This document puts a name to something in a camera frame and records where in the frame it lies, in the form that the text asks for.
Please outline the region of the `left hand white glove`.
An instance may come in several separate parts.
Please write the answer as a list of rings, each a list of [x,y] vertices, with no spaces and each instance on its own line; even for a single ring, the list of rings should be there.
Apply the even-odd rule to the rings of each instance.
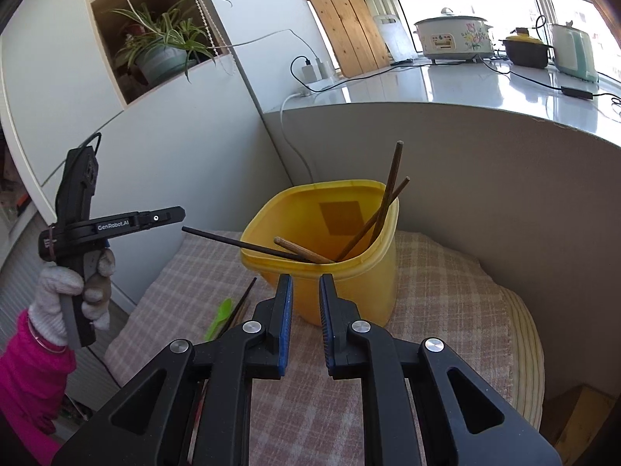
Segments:
[[[28,307],[28,329],[49,350],[68,348],[68,327],[62,313],[62,300],[82,299],[83,316],[99,331],[109,330],[111,315],[111,276],[116,270],[114,253],[101,252],[97,269],[87,281],[75,270],[48,265],[40,273],[33,303]]]

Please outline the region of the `pink sleeve left forearm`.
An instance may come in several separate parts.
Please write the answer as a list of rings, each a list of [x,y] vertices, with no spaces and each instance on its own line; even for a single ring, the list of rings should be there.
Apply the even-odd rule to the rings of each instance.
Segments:
[[[24,310],[1,355],[1,463],[49,465],[53,438],[75,353],[41,337]]]

